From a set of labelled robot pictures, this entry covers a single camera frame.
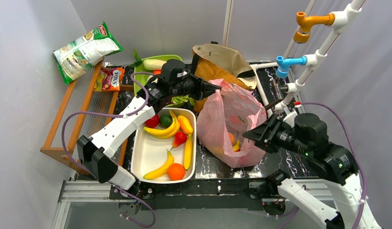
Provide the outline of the brown paper bag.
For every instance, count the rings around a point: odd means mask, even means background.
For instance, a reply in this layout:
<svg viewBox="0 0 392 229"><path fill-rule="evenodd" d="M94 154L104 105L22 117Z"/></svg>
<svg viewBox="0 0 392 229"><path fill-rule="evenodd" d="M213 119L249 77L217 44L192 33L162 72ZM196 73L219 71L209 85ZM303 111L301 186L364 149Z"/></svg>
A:
<svg viewBox="0 0 392 229"><path fill-rule="evenodd" d="M195 76L207 82L223 79L249 91L256 88L256 74L239 51L215 42L195 45L192 50Z"/></svg>

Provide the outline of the pink plastic grocery bag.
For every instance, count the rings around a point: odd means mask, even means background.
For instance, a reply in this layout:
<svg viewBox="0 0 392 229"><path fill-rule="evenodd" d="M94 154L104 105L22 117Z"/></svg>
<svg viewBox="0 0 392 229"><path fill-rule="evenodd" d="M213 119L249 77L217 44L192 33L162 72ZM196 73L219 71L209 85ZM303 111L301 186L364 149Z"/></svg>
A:
<svg viewBox="0 0 392 229"><path fill-rule="evenodd" d="M222 89L202 102L203 108L196 121L200 143L230 167L258 164L266 152L242 134L266 121L264 106L251 91L236 84L227 83L223 79L211 80L210 83L219 85ZM239 152L233 151L228 132L233 134L236 141L240 141Z"/></svg>

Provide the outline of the green chips bag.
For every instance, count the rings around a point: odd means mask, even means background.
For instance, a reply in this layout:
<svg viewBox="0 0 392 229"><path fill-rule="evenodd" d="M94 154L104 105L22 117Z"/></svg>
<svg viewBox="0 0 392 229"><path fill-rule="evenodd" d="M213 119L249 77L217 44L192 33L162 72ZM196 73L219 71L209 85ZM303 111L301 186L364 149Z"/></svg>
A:
<svg viewBox="0 0 392 229"><path fill-rule="evenodd" d="M123 51L121 44L109 32L105 22L83 36L55 50L59 72L65 84L70 84L90 71L105 56Z"/></svg>

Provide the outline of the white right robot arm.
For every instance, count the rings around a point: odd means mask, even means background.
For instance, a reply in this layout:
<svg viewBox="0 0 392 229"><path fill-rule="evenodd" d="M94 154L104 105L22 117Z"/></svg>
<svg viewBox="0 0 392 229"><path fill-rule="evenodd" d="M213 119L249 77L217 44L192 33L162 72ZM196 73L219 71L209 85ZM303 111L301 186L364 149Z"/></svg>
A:
<svg viewBox="0 0 392 229"><path fill-rule="evenodd" d="M327 125L317 115L299 114L290 126L275 114L243 137L268 153L283 148L305 157L332 194L336 208L323 204L281 169L266 177L263 191L290 200L323 229L379 228L366 201L358 163L348 149L329 141Z"/></svg>

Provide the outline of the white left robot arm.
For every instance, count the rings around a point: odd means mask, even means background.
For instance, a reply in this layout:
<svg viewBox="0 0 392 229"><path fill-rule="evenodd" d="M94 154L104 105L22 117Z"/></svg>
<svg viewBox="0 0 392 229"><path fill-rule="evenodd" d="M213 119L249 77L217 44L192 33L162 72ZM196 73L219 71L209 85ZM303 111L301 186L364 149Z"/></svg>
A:
<svg viewBox="0 0 392 229"><path fill-rule="evenodd" d="M150 79L119 115L113 115L109 124L90 137L83 135L77 140L80 163L99 183L109 182L124 190L134 184L132 173L115 163L112 156L133 132L168 105L173 96L189 95L202 100L221 89L186 73L185 64L175 59L168 60L160 74L149 75Z"/></svg>

